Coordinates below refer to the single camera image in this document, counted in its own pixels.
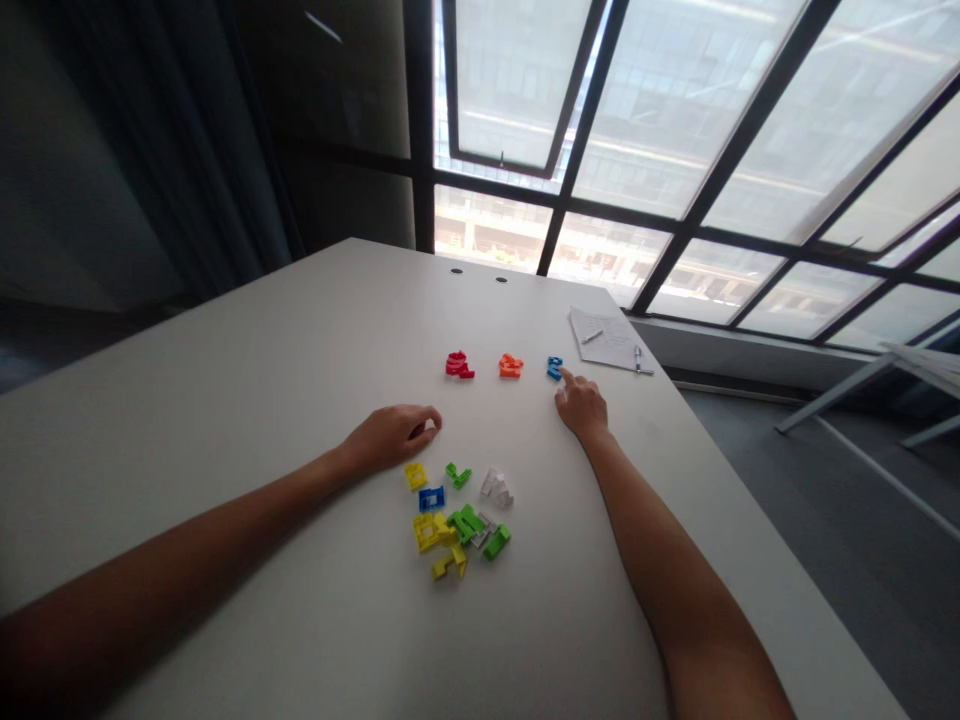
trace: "white table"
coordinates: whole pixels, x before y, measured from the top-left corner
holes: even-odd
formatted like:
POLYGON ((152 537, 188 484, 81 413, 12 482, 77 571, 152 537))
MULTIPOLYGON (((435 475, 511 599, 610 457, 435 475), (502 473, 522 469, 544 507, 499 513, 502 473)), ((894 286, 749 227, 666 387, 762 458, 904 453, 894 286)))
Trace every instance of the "white table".
MULTIPOLYGON (((960 400, 960 357, 951 353, 925 350, 922 348, 897 345, 895 343, 881 343, 887 352, 876 360, 853 373, 850 377, 811 403, 804 405, 800 410, 776 426, 777 430, 786 434, 791 428, 808 418, 815 418, 840 442, 847 446, 867 465, 873 468, 880 477, 892 485, 898 492, 912 502, 917 509, 939 525, 950 537, 960 542, 960 529, 943 517, 923 498, 904 485, 895 475, 884 468, 880 463, 861 450, 850 438, 837 430, 823 418, 820 413, 833 407, 847 395, 859 390, 865 385, 896 369, 904 370, 916 378, 933 385, 948 395, 960 400)), ((960 428, 960 415, 948 418, 933 427, 911 435, 900 441, 905 448, 914 448, 917 445, 940 437, 945 433, 960 428)))
POLYGON ((597 288, 348 240, 0 398, 0 611, 288 472, 375 407, 432 403, 431 480, 450 461, 475 472, 448 509, 482 505, 489 465, 508 475, 516 502, 493 512, 513 539, 494 563, 471 549, 462 582, 434 583, 402 469, 371 478, 110 714, 666 717, 603 499, 554 408, 560 355, 599 382, 798 716, 905 717, 653 356, 654 377, 581 364, 571 305, 619 312, 597 288), (443 373, 461 348, 472 381, 443 373), (519 381, 497 376, 504 352, 519 381))

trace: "finger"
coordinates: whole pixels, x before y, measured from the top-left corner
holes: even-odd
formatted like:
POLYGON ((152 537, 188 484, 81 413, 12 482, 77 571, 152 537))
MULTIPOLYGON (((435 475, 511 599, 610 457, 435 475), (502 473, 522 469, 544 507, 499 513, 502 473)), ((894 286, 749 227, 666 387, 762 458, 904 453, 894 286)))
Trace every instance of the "finger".
POLYGON ((437 428, 427 428, 413 438, 413 440, 407 440, 406 448, 408 455, 412 457, 423 450, 427 445, 433 442, 433 438, 438 432, 440 431, 437 428))
POLYGON ((443 427, 443 418, 433 405, 415 405, 413 408, 413 420, 417 423, 425 423, 427 420, 433 420, 434 427, 439 430, 443 427))
POLYGON ((563 365, 558 367, 557 370, 559 370, 560 374, 563 376, 563 381, 567 384, 567 387, 577 384, 577 381, 573 377, 573 373, 563 367, 563 365))

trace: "window frame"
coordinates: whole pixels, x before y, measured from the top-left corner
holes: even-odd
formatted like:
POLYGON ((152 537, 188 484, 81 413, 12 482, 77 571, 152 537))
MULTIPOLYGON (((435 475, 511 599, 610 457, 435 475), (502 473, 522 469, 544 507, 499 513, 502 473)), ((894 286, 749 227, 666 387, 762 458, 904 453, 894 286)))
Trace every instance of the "window frame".
MULTIPOLYGON (((452 5, 454 0, 434 0, 434 2, 444 11, 443 52, 449 55, 447 38, 456 36, 455 32, 450 33, 448 31, 446 8, 448 5, 452 5)), ((918 109, 912 120, 905 120, 901 128, 901 134, 893 138, 885 150, 876 153, 873 164, 863 172, 863 176, 858 181, 852 183, 852 189, 848 194, 844 196, 830 212, 825 213, 818 225, 811 223, 811 226, 816 225, 816 229, 809 234, 802 244, 790 245, 703 225, 704 218, 713 202, 717 199, 727 181, 733 175, 740 160, 772 112, 777 100, 793 79, 794 74, 803 63, 821 31, 829 22, 836 8, 840 5, 840 2, 841 0, 810 0, 802 10, 790 33, 785 38, 778 54, 768 68, 766 75, 761 80, 750 103, 741 115, 740 122, 728 138, 727 144, 710 168, 696 197, 681 219, 630 210, 614 205, 606 205, 592 200, 577 198, 572 194, 629 0, 606 0, 605 2, 594 0, 591 6, 590 12, 598 13, 598 22, 604 12, 607 13, 607 21, 603 29, 593 75, 587 88, 586 100, 581 111, 576 137, 570 149, 566 172, 563 176, 560 191, 557 194, 543 190, 535 190, 523 184, 516 184, 515 182, 500 182, 434 166, 434 4, 433 2, 423 2, 422 0, 404 0, 403 3, 407 98, 411 136, 410 159, 406 160, 381 156, 376 153, 345 147, 331 148, 329 146, 315 146, 313 150, 323 157, 333 157, 339 162, 346 162, 348 164, 411 178, 413 186, 414 226, 417 249, 419 251, 427 253, 433 253, 434 251, 434 188, 438 184, 550 208, 553 212, 537 269, 537 274, 541 276, 547 275, 550 262, 556 250, 560 229, 568 212, 587 215, 602 220, 611 220, 626 225, 649 228, 651 230, 659 230, 669 233, 671 238, 654 264, 643 287, 640 289, 636 302, 631 308, 624 308, 624 312, 627 315, 634 317, 663 318, 692 326, 720 328, 744 335, 774 338, 799 345, 827 346, 867 356, 878 355, 879 353, 877 352, 864 350, 862 348, 843 347, 830 342, 830 340, 837 332, 846 327, 846 325, 859 317, 900 284, 905 283, 932 290, 942 290, 960 294, 960 282, 923 275, 919 272, 919 269, 923 265, 947 248, 951 243, 955 241, 960 242, 960 215, 932 234, 922 246, 897 266, 888 268, 873 264, 872 262, 907 241, 914 232, 922 228, 948 205, 960 200, 960 189, 958 189, 957 193, 953 196, 944 200, 936 208, 931 210, 926 216, 920 218, 908 231, 905 231, 901 236, 891 241, 883 251, 868 252, 856 248, 844 248, 833 243, 821 241, 820 237, 822 237, 830 225, 836 222, 840 215, 856 201, 869 185, 882 174, 896 156, 906 148, 910 141, 919 135, 923 128, 936 117, 937 113, 946 106, 954 95, 960 91, 960 74, 957 74, 942 84, 939 94, 932 96, 925 107, 918 109), (694 238, 778 256, 783 258, 784 262, 757 288, 752 297, 744 303, 740 310, 726 324, 648 312, 650 303, 653 301, 653 298, 656 297, 663 282, 669 276, 674 264, 683 254, 684 250, 686 250, 689 242, 694 238), (811 338, 796 338, 739 327, 740 322, 777 286, 777 283, 798 262, 808 262, 840 270, 847 270, 861 275, 879 278, 882 282, 854 300, 811 338)), ((590 42, 582 40, 580 51, 583 51, 584 47, 586 47, 587 55, 589 55, 592 43, 592 37, 590 42)), ((455 97, 455 93, 451 94, 449 89, 449 79, 452 74, 450 67, 448 64, 448 112, 450 109, 450 97, 455 97)), ((577 88, 577 90, 574 91, 575 98, 576 92, 579 91, 580 83, 572 83, 571 87, 574 85, 576 85, 577 88)), ((561 126, 563 129, 559 136, 562 140, 566 132, 566 124, 561 123, 561 126)), ((454 157, 452 143, 450 154, 451 157, 454 157)), ((465 158, 461 155, 461 159, 467 159, 470 162, 481 165, 490 165, 489 158, 484 158, 486 162, 479 162, 475 157, 465 158)), ((499 161, 496 161, 492 166, 499 168, 499 161)), ((503 169, 521 172, 530 177, 542 178, 547 176, 545 169, 543 173, 538 174, 531 172, 529 168, 519 169, 509 167, 507 163, 504 163, 503 169)), ((921 344, 952 323, 957 322, 958 319, 960 319, 960 311, 938 320, 906 344, 921 344)))
POLYGON ((606 0, 591 0, 590 2, 590 9, 587 11, 583 34, 580 36, 580 44, 577 47, 577 54, 570 72, 570 79, 567 82, 567 90, 563 97, 563 105, 560 107, 560 116, 557 118, 557 127, 554 129, 553 140, 550 143, 550 153, 547 155, 547 162, 543 167, 504 159, 502 155, 500 158, 496 158, 460 149, 460 113, 457 94, 457 2, 456 0, 442 0, 442 2, 443 62, 446 67, 447 127, 449 131, 450 158, 452 160, 462 160, 477 165, 497 168, 498 170, 508 170, 523 175, 530 175, 531 177, 543 178, 544 180, 551 179, 557 167, 557 162, 560 159, 563 138, 570 125, 570 118, 573 117, 574 105, 577 101, 577 95, 580 92, 580 86, 583 84, 587 63, 590 60, 590 50, 593 47, 597 30, 600 27, 600 20, 603 17, 606 0))

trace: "paper sheet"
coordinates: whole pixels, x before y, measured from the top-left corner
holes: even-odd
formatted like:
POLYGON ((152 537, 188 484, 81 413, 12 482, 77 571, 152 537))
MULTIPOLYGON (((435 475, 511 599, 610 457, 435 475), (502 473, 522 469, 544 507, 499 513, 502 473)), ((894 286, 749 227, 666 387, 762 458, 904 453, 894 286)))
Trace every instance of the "paper sheet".
MULTIPOLYGON (((637 369, 635 354, 638 345, 637 334, 630 325, 630 321, 623 315, 619 317, 593 315, 572 307, 570 324, 573 325, 573 334, 576 337, 577 347, 580 348, 581 360, 613 365, 626 370, 637 369), (580 342, 597 330, 603 330, 603 332, 588 343, 580 342)), ((644 367, 642 356, 640 367, 644 367)))

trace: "orange puzzle piece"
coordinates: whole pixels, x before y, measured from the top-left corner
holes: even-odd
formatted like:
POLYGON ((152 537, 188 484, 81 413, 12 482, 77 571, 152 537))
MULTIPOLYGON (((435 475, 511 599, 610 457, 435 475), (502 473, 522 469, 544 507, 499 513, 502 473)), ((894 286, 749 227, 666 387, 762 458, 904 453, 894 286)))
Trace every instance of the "orange puzzle piece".
POLYGON ((504 353, 500 358, 500 377, 520 377, 520 368, 523 367, 523 360, 515 358, 510 353, 504 353))

